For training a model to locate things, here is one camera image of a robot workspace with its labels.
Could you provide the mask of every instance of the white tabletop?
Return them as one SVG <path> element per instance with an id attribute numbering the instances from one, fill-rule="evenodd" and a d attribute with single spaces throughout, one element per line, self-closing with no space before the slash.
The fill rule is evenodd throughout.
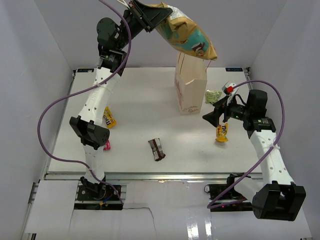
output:
<path id="1" fill-rule="evenodd" d="M 208 68 L 207 89 L 220 90 L 227 82 L 246 81 L 243 72 Z M 117 125 L 110 129 L 111 150 L 103 157 L 104 171 L 112 173 L 230 173 L 246 172 L 258 159 L 242 122 L 229 120 L 228 142 L 215 141 L 216 129 L 202 119 L 213 111 L 203 101 L 200 114 L 180 115 L 174 89 L 174 67 L 126 68 L 107 104 Z M 95 72 L 76 74 L 71 92 L 92 85 Z M 246 101 L 245 85 L 238 93 Z M 68 100 L 53 154 L 85 161 L 80 139 L 69 125 L 78 116 L 88 93 Z M 154 160 L 149 140 L 160 138 L 166 157 Z M 52 160 L 50 173 L 84 172 L 81 164 Z"/>

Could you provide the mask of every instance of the snack bag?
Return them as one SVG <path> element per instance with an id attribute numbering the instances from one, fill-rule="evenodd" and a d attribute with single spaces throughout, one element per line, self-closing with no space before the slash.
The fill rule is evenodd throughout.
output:
<path id="1" fill-rule="evenodd" d="M 110 142 L 108 140 L 108 141 L 106 141 L 105 145 L 103 146 L 103 150 L 105 151 L 105 150 L 110 150 L 110 149 L 111 149 L 111 146 L 110 146 Z"/>
<path id="2" fill-rule="evenodd" d="M 227 132 L 228 132 L 228 123 L 226 123 L 224 126 L 222 125 L 218 125 L 218 127 L 216 128 L 216 141 L 218 142 L 227 142 L 228 138 L 227 138 Z"/>
<path id="3" fill-rule="evenodd" d="M 221 91 L 214 91 L 207 89 L 205 91 L 205 103 L 206 104 L 214 104 L 218 102 L 219 98 L 221 97 Z"/>
<path id="4" fill-rule="evenodd" d="M 164 2 L 150 6 L 173 10 L 156 30 L 174 49 L 204 60 L 217 59 L 216 50 L 208 36 L 182 11 Z"/>
<path id="5" fill-rule="evenodd" d="M 117 124 L 117 121 L 113 118 L 112 113 L 109 110 L 109 107 L 106 107 L 104 109 L 103 118 L 108 129 L 114 127 Z"/>

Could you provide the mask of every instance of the white paper bag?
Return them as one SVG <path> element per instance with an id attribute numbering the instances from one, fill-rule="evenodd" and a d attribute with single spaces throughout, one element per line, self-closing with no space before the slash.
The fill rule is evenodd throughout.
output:
<path id="1" fill-rule="evenodd" d="M 178 53 L 175 66 L 174 88 L 182 115 L 200 113 L 207 86 L 204 61 Z"/>

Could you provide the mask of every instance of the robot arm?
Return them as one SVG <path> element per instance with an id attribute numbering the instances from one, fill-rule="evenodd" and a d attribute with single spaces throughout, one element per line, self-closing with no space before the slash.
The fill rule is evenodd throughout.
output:
<path id="1" fill-rule="evenodd" d="M 243 128 L 247 131 L 259 159 L 273 147 L 260 164 L 263 187 L 245 177 L 234 186 L 234 190 L 251 202 L 254 215 L 258 219 L 294 221 L 306 192 L 303 186 L 295 185 L 285 167 L 280 148 L 274 146 L 277 135 L 272 119 L 266 117 L 267 93 L 250 90 L 247 102 L 240 105 L 234 98 L 233 86 L 234 83 L 231 83 L 222 88 L 226 96 L 214 103 L 214 111 L 204 115 L 203 119 L 215 127 L 219 125 L 222 114 L 223 122 L 227 122 L 229 118 L 243 121 Z M 234 176 L 231 178 L 233 183 L 238 179 Z"/>
<path id="2" fill-rule="evenodd" d="M 124 11 L 123 17 L 130 28 L 131 38 L 137 36 L 143 29 L 151 32 L 157 25 L 165 20 L 172 13 L 171 8 L 151 7 L 144 5 L 137 0 L 130 2 L 129 9 Z M 101 19 L 96 27 L 99 61 L 93 86 L 97 88 L 89 92 L 82 110 L 77 117 L 70 118 L 70 125 L 80 138 L 85 152 L 85 162 L 90 166 L 86 169 L 85 176 L 81 177 L 81 183 L 87 192 L 94 198 L 100 199 L 104 196 L 104 187 L 97 179 L 105 181 L 100 155 L 103 147 L 109 139 L 109 129 L 102 127 L 103 113 L 109 97 L 120 80 L 125 65 L 105 84 L 99 83 L 108 78 L 122 64 L 126 53 L 122 49 L 129 43 L 129 36 L 124 23 L 117 25 L 112 19 L 105 17 Z"/>

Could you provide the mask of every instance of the green package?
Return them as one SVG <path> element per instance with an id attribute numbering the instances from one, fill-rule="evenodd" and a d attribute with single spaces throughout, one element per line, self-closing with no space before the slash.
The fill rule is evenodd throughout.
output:
<path id="1" fill-rule="evenodd" d="M 207 89 L 205 91 L 205 103 L 206 104 L 214 104 L 218 102 L 218 99 L 221 97 L 222 92 L 221 91 L 213 91 Z"/>

